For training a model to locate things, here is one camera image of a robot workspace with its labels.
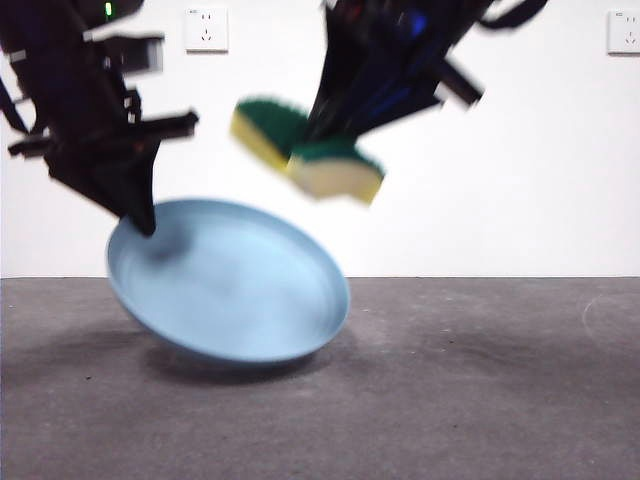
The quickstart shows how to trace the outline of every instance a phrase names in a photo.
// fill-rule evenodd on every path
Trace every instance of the wall socket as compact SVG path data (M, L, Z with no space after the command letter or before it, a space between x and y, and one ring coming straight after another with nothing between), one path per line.
M188 8L184 35L187 52L228 52L228 9L218 6Z
M640 10L610 11L608 24L610 54L640 54Z

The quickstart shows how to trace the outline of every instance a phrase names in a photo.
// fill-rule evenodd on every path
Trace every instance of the concrete floor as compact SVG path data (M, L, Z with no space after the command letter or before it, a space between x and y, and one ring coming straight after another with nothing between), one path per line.
M227 372L104 280L6 280L3 476L640 479L640 280L353 280L314 358Z

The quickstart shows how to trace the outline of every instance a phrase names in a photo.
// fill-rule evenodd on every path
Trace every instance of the light blue plate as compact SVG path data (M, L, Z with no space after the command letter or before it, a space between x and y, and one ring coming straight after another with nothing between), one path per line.
M271 364L317 351L343 327L347 281L292 225L212 200L162 203L156 217L151 238L122 220L107 256L124 307L163 339L218 360Z

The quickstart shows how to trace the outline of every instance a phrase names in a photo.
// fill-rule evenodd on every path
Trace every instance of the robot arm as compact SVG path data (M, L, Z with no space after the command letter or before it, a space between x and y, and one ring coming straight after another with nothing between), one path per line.
M43 156L50 175L145 234L155 230L153 163L164 139L193 134L198 118L143 121L124 75L154 66L162 37L88 39L143 0L2 0L0 46L37 120L27 129L0 81L0 107L25 134L12 155Z
M498 18L495 0L332 0L327 2L328 48L306 140L358 137L437 105L440 83L468 104L482 97L447 58L476 23L516 28L547 0L523 0Z

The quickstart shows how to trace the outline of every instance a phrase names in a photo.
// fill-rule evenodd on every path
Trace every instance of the green scouring pad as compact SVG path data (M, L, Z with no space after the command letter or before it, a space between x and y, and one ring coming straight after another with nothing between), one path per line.
M305 112L267 99L238 103L231 121L231 133L258 158L282 173L306 127Z
M312 197L351 195L370 204L384 180L383 169L358 151L357 139L305 142L307 123L300 109L271 99L251 99L236 106L231 133Z
M365 157L349 138L296 145L287 172L316 199L348 194L367 204L373 202L385 177L382 167Z

